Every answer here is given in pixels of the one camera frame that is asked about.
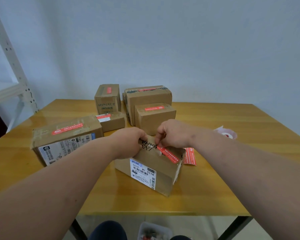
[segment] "yellow table top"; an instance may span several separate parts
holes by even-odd
[[[238,134],[238,141],[300,162],[300,136],[252,104],[175,102],[172,106],[180,121],[210,129],[223,125]],[[57,99],[0,138],[0,191],[42,168],[29,149],[33,128],[90,114],[97,114],[94,100]],[[195,156],[197,166],[183,166],[170,197],[115,170],[112,162],[80,213],[249,215],[208,162],[197,152]]]

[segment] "white wall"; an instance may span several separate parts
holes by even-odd
[[[300,135],[300,0],[0,0],[0,17],[39,107],[163,84],[174,101],[253,103]]]

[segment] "plastic bin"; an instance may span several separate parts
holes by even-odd
[[[144,230],[146,230],[146,229],[153,229],[159,234],[162,234],[162,235],[165,234],[165,235],[167,235],[168,240],[170,240],[173,237],[172,230],[170,228],[164,227],[164,226],[159,226],[159,225],[144,221],[140,224],[137,240],[141,240],[141,235],[144,233]]]

